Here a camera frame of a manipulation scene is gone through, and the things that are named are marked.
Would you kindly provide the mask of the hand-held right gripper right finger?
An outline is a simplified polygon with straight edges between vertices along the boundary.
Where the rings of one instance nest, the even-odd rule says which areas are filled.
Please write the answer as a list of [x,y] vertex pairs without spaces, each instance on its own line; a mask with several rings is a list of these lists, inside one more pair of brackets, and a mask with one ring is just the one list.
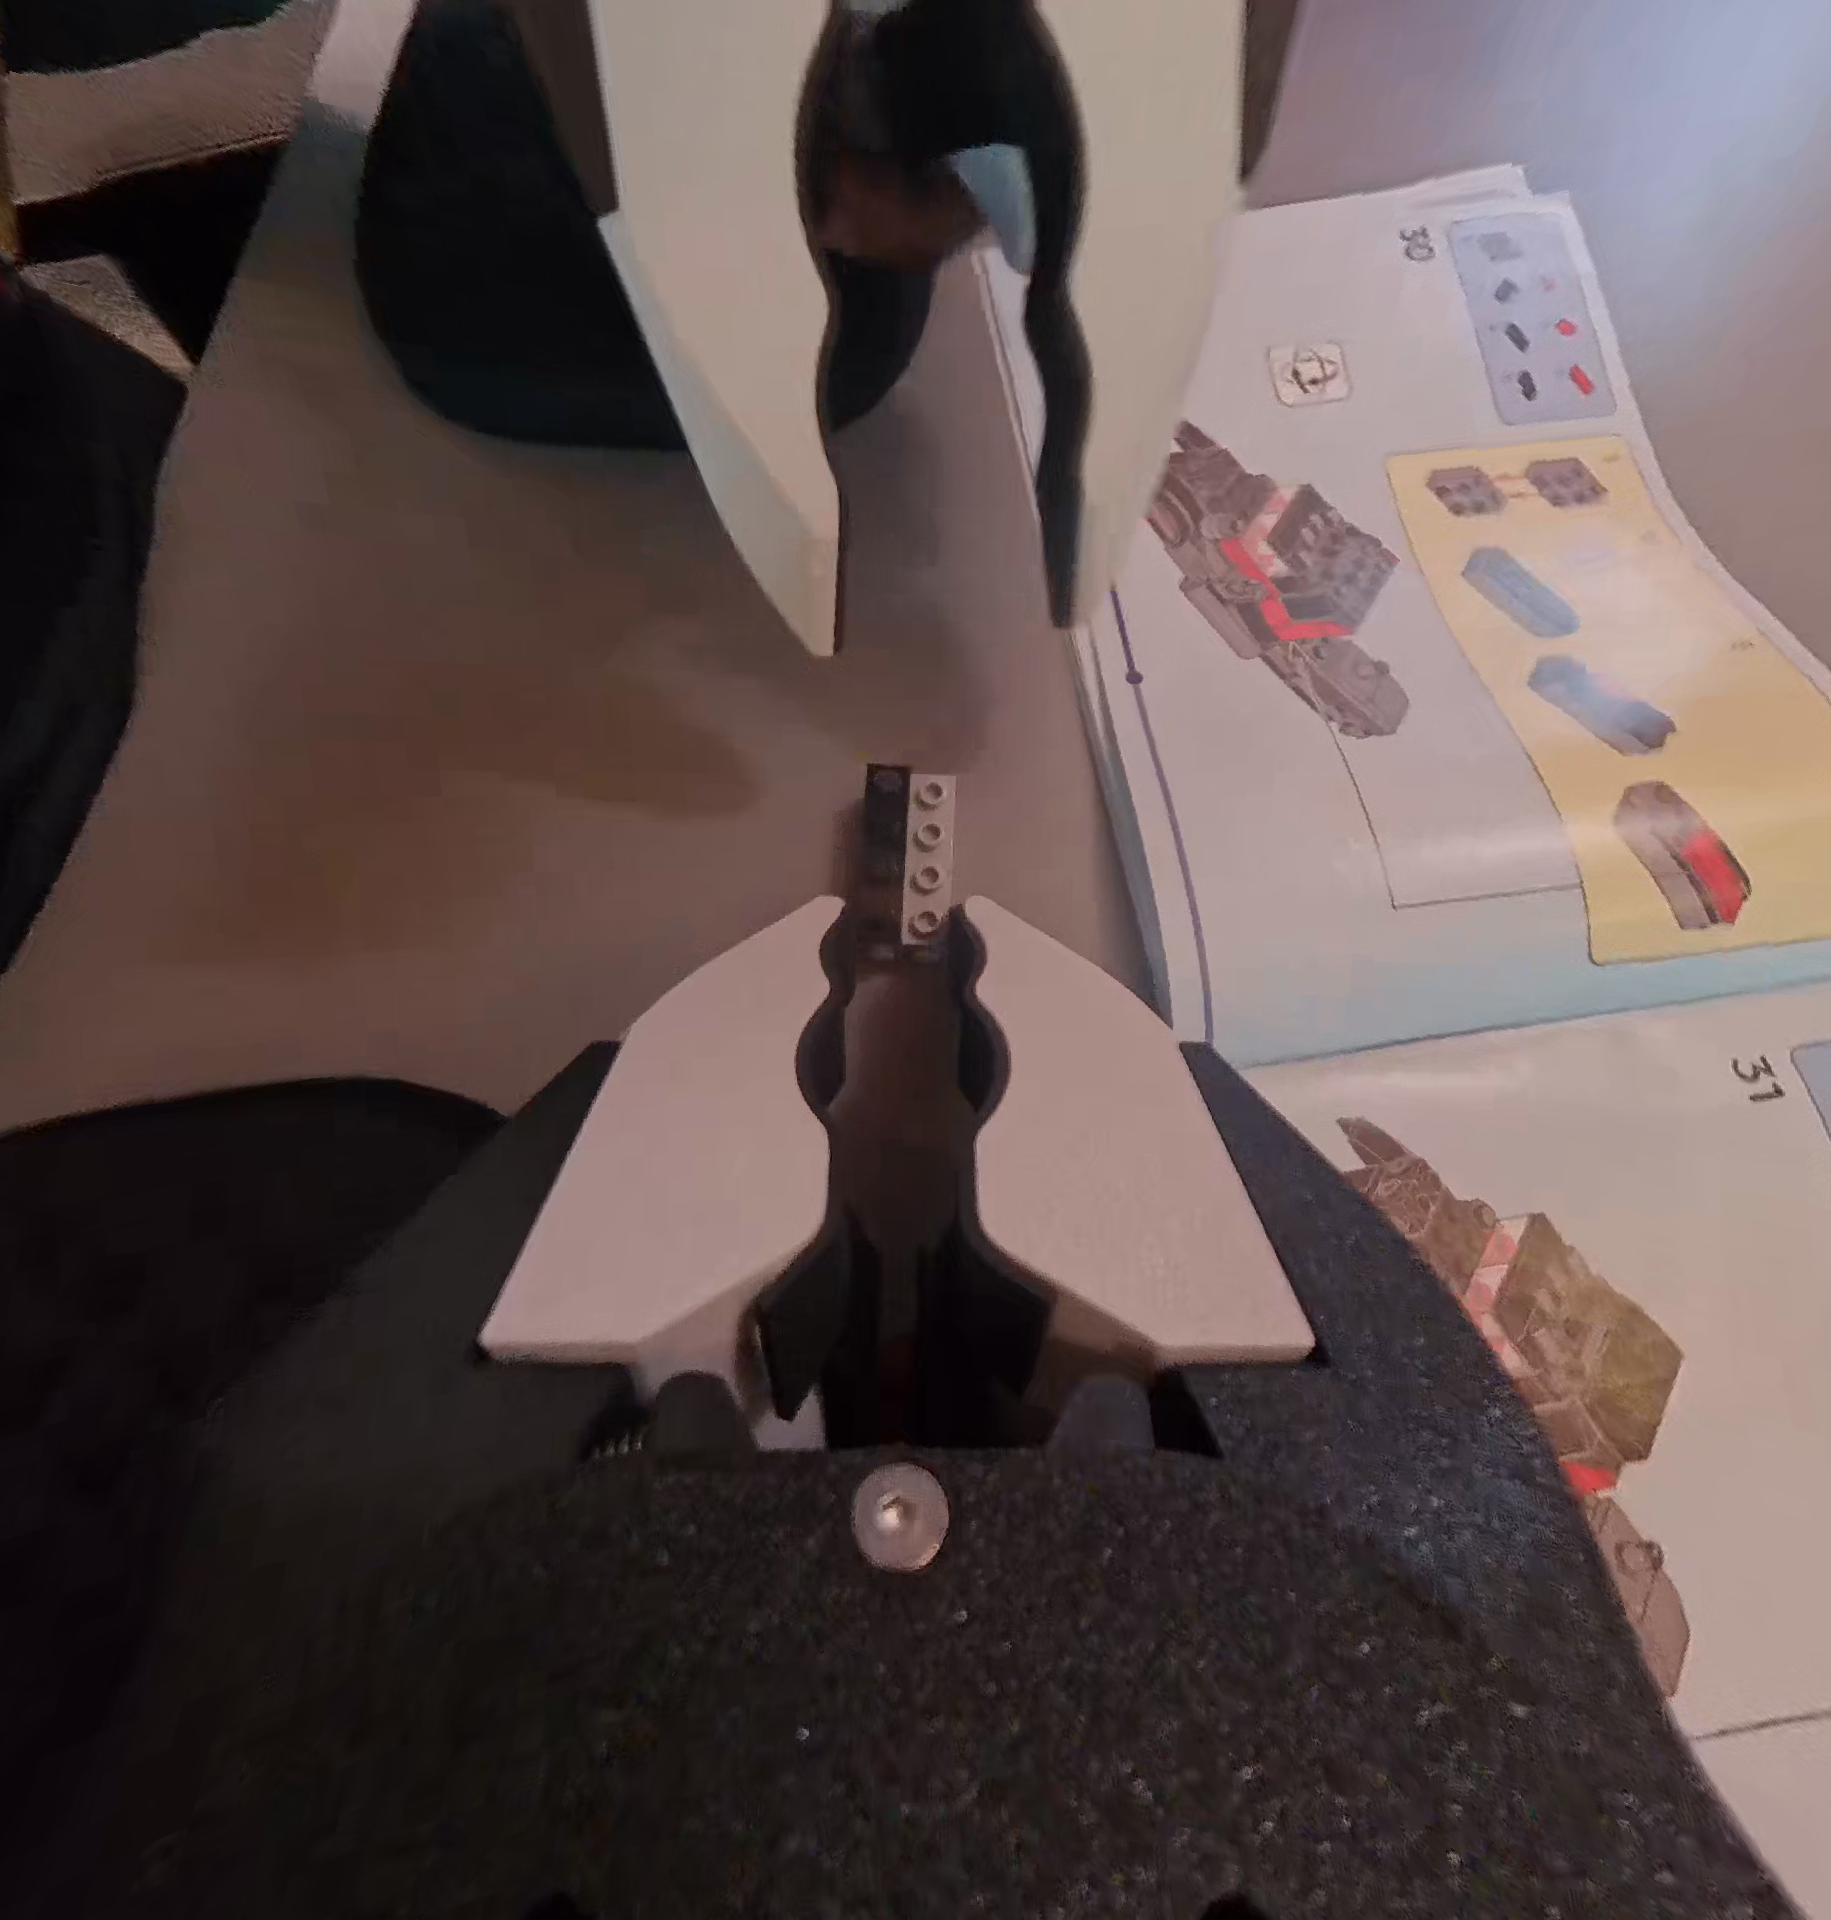
[[1311,1324],[1190,1073],[1135,992],[989,896],[963,1008],[995,1044],[973,1225],[1045,1296],[1060,1363],[1294,1363]]

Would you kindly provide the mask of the building steps instruction booklet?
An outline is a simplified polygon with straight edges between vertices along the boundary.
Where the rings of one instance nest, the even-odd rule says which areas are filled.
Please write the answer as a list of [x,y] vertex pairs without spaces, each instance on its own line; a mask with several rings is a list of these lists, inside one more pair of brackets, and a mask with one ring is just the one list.
[[1249,211],[1071,635],[1147,964],[1512,1378],[1697,1740],[1831,1720],[1831,670],[1517,167]]

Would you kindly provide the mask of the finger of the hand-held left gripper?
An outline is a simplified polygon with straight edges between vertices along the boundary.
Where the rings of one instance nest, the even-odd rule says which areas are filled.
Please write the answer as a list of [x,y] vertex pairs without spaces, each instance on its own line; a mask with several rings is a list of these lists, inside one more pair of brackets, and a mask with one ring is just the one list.
[[837,651],[841,503],[819,418],[829,292],[803,226],[819,3],[589,3],[613,271],[740,560]]
[[1049,623],[1105,597],[1168,469],[1240,199],[1240,3],[1019,7],[1033,267],[976,267]]

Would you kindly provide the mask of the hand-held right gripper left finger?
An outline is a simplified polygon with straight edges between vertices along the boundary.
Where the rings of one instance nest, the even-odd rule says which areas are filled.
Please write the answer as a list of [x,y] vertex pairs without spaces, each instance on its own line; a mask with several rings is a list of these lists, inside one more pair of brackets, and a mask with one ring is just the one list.
[[498,1363],[721,1380],[758,1444],[825,1444],[855,1235],[831,1187],[846,907],[814,896],[623,1030],[480,1328]]

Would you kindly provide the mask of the grey and black brick block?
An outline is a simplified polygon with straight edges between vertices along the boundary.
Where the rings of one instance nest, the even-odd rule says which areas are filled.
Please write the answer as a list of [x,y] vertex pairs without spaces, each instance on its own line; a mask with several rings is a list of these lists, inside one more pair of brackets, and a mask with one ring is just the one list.
[[848,859],[856,956],[913,964],[939,956],[955,899],[957,779],[869,761]]

